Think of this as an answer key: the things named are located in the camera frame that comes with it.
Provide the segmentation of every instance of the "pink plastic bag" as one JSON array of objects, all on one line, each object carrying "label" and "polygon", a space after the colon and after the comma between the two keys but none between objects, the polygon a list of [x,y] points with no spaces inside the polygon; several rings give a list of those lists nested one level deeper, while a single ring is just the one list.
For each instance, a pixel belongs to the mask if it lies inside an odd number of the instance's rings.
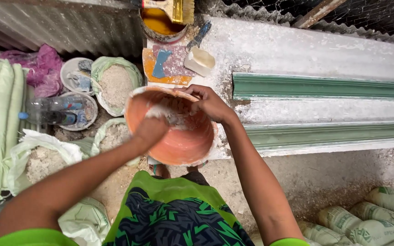
[{"label": "pink plastic bag", "polygon": [[27,74],[27,84],[35,88],[35,97],[50,97],[58,95],[63,84],[60,81],[62,58],[57,51],[43,44],[39,52],[24,53],[8,50],[0,54],[1,59],[8,59],[10,64],[18,63],[22,67],[30,68]]}]

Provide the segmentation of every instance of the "green shirt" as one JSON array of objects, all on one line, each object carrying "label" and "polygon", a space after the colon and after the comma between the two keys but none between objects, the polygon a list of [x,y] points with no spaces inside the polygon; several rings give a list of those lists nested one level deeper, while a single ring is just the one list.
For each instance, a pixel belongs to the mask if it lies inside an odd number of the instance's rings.
[{"label": "green shirt", "polygon": [[[0,238],[0,246],[77,246],[52,229],[28,229]],[[214,187],[185,178],[135,174],[103,246],[254,246]],[[286,238],[271,246],[308,246]]]}]

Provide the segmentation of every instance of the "water bottle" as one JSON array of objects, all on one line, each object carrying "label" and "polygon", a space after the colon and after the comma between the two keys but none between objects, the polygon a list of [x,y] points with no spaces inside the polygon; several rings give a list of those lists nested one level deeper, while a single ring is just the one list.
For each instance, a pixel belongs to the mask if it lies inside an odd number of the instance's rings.
[{"label": "water bottle", "polygon": [[86,103],[87,99],[79,96],[39,97],[29,100],[27,111],[29,109],[45,111],[83,109]]},{"label": "water bottle", "polygon": [[68,111],[29,110],[18,114],[19,119],[33,124],[72,125],[77,122],[77,115]]}]

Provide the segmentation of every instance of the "bottle cap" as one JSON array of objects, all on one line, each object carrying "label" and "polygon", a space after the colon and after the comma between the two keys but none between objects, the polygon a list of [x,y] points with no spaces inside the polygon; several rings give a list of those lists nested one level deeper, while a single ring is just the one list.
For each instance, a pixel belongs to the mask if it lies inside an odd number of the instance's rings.
[{"label": "bottle cap", "polygon": [[25,113],[25,112],[20,112],[18,113],[18,118],[21,120],[25,120],[29,117],[29,113]]}]

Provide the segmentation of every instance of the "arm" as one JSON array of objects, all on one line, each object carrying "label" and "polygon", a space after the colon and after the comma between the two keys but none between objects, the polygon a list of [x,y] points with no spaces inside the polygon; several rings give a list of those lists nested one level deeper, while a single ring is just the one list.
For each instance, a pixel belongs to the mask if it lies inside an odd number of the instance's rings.
[{"label": "arm", "polygon": [[225,129],[244,196],[258,225],[264,245],[282,238],[299,238],[284,191],[273,172],[254,148],[236,113],[209,87],[191,85],[178,89],[201,100],[191,110],[203,110]]},{"label": "arm", "polygon": [[165,135],[166,119],[145,119],[121,146],[46,177],[14,197],[0,214],[0,237],[29,228],[60,230],[58,218],[110,174],[144,154]]}]

